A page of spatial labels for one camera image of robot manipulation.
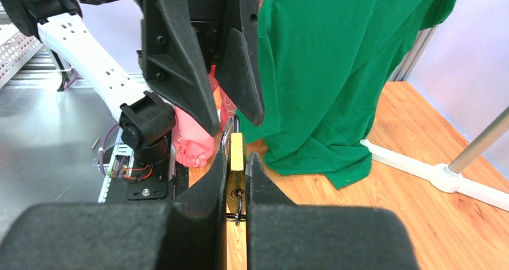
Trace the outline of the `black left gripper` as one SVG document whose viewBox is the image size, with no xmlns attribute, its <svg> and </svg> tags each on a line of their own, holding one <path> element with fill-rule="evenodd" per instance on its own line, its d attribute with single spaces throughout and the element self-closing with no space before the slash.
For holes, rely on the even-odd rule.
<svg viewBox="0 0 509 270">
<path fill-rule="evenodd" d="M 215 136 L 220 122 L 208 73 L 218 54 L 215 78 L 222 90 L 247 120 L 261 125 L 259 0 L 135 1 L 143 12 L 140 66 L 152 90 Z"/>
</svg>

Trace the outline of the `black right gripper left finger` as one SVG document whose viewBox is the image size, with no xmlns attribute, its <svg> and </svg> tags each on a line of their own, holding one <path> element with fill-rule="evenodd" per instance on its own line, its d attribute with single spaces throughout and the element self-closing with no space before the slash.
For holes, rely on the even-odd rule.
<svg viewBox="0 0 509 270">
<path fill-rule="evenodd" d="M 227 162 L 170 202 L 42 204 L 1 243 L 2 269 L 225 269 Z"/>
</svg>

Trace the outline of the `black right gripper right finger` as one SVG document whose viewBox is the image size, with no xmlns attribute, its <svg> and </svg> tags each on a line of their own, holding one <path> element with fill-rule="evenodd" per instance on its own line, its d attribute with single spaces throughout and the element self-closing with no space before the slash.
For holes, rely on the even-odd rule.
<svg viewBox="0 0 509 270">
<path fill-rule="evenodd" d="M 296 204 L 256 152 L 246 187 L 248 269 L 418 269 L 408 232 L 388 209 Z"/>
</svg>

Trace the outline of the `small brass padlock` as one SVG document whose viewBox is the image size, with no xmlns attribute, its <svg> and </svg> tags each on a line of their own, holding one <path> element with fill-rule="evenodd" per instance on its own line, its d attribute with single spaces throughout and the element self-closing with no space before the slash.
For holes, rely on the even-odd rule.
<svg viewBox="0 0 509 270">
<path fill-rule="evenodd" d="M 227 219 L 239 226 L 245 220 L 245 171 L 247 150 L 240 131 L 239 117 L 233 115 L 221 134 L 219 151 L 226 156 L 226 204 L 230 210 Z"/>
</svg>

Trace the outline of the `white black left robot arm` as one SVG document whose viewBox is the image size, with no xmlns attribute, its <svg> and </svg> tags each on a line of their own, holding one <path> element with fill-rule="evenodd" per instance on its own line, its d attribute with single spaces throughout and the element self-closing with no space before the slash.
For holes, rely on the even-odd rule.
<svg viewBox="0 0 509 270">
<path fill-rule="evenodd" d="M 1 0 L 21 33 L 35 37 L 89 80 L 143 165 L 175 158 L 203 167 L 215 150 L 221 89 L 254 125 L 265 107 L 258 70 L 259 0 L 134 0 L 143 13 L 139 61 L 148 89 L 135 82 L 91 35 L 81 4 L 119 0 Z"/>
</svg>

